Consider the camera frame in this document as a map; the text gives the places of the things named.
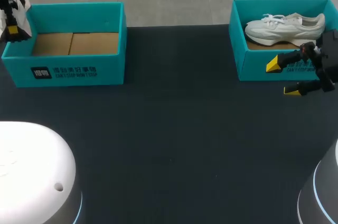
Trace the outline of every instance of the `small hole on dome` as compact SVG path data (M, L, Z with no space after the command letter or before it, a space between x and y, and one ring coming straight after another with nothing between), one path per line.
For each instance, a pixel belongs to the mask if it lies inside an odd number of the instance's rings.
M61 183L56 183L54 185L54 188L57 190L57 191L63 191L63 186Z

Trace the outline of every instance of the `shoe sole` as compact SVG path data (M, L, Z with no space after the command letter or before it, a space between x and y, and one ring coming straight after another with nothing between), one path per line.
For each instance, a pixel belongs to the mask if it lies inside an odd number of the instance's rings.
M253 40L254 42L256 43L259 43L259 44L262 44L262 45L265 45L265 46L272 46L276 43L279 43L279 42L288 42L288 43L292 43L294 44L295 46L301 46L303 43L308 43L308 42L313 42L315 45L316 45L316 40L308 40L308 39L289 39L289 40L286 40L286 39L280 39L280 40L266 40L266 39L260 39L260 38L255 38L253 36L250 36L248 35L248 38L250 38L251 40Z

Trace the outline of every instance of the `dark tabletop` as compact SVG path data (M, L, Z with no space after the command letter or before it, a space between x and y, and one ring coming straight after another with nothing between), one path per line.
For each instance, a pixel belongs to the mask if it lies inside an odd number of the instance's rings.
M338 91L239 82L227 25L129 28L126 56L122 86L16 89L0 64L0 120L68 142L88 224L298 223Z

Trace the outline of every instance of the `shoelace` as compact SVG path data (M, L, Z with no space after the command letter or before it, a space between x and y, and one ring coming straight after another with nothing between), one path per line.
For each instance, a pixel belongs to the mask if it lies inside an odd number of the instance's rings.
M280 19L280 18L285 18L284 15L264 14L263 16L267 16L263 18L262 21L266 22L268 26L270 26L270 24L284 23L284 21Z

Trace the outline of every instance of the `shoe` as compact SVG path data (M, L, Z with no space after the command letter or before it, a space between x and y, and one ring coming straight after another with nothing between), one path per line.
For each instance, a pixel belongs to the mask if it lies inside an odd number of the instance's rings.
M288 16L271 15L258 21L249 22L245 28L247 37L256 43L271 46L278 42L289 42L296 46L314 42L325 29L325 16L303 17L294 13Z

